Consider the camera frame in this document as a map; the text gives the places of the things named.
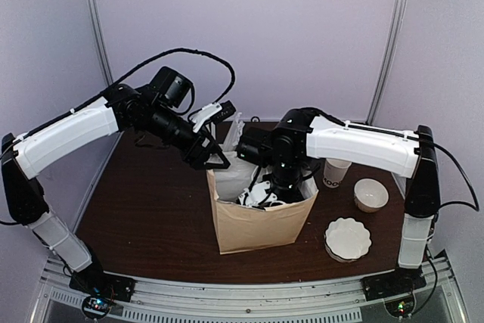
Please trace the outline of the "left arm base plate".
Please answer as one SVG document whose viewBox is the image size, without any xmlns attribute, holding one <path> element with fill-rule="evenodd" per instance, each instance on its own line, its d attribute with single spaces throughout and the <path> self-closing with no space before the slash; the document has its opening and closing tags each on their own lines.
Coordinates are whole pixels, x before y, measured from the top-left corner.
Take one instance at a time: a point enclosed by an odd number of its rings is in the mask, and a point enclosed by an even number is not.
<svg viewBox="0 0 484 323">
<path fill-rule="evenodd" d="M 134 293 L 135 280 L 105 272 L 74 272 L 69 287 L 95 297 L 129 303 Z"/>
</svg>

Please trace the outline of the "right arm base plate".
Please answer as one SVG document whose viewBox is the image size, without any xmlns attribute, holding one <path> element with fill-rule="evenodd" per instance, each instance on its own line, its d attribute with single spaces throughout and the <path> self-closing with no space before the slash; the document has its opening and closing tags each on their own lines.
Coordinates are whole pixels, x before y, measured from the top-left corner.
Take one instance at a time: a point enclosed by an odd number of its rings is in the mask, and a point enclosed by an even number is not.
<svg viewBox="0 0 484 323">
<path fill-rule="evenodd" d="M 427 282 L 422 268 L 397 268 L 391 272 L 367 276 L 361 279 L 367 301 L 386 299 L 426 287 Z"/>
</svg>

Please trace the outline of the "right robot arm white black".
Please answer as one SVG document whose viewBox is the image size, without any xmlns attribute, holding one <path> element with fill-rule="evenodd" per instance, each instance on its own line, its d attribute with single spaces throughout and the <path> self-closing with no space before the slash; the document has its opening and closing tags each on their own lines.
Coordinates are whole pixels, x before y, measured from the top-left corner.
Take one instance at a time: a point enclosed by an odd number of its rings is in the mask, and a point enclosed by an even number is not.
<svg viewBox="0 0 484 323">
<path fill-rule="evenodd" d="M 268 131 L 250 128 L 236 147 L 237 156 L 258 167 L 271 167 L 262 182 L 253 183 L 241 201 L 296 203 L 303 170 L 311 160 L 335 159 L 386 170 L 407 180 L 404 222 L 397 260 L 388 277 L 393 293 L 404 293 L 417 280 L 431 222 L 441 206 L 438 166 L 430 128 L 395 131 L 342 121 L 322 110 L 289 110 Z"/>
</svg>

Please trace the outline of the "brown paper bag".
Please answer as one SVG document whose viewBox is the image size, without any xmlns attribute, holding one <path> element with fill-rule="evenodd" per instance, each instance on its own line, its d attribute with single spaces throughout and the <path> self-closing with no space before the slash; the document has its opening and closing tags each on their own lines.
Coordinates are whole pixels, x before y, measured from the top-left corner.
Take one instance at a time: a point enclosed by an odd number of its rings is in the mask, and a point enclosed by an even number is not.
<svg viewBox="0 0 484 323">
<path fill-rule="evenodd" d="M 256 165 L 237 157 L 234 151 L 225 154 L 227 169 L 206 172 L 213 225 L 219 253 L 241 253 L 278 247 L 295 242 L 318 196 L 314 178 L 300 185 L 301 202 L 257 209 L 237 203 L 254 177 Z"/>
</svg>

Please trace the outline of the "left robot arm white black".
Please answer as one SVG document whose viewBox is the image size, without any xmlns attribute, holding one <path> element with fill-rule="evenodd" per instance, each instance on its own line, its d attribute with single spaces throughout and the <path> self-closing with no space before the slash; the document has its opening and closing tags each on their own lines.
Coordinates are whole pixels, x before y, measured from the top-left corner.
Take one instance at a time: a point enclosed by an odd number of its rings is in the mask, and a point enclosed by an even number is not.
<svg viewBox="0 0 484 323">
<path fill-rule="evenodd" d="M 147 85 L 136 89 L 112 85 L 49 126 L 18 137 L 7 134 L 2 139 L 1 171 L 11 222 L 28 227 L 46 243 L 93 296 L 108 290 L 108 278 L 95 254 L 50 210 L 37 176 L 81 147 L 129 128 L 178 148 L 183 161 L 195 170 L 228 168 L 228 159 L 206 126 L 232 116 L 234 105 L 215 101 L 183 119 L 176 108 L 193 93 L 189 79 L 162 67 Z"/>
</svg>

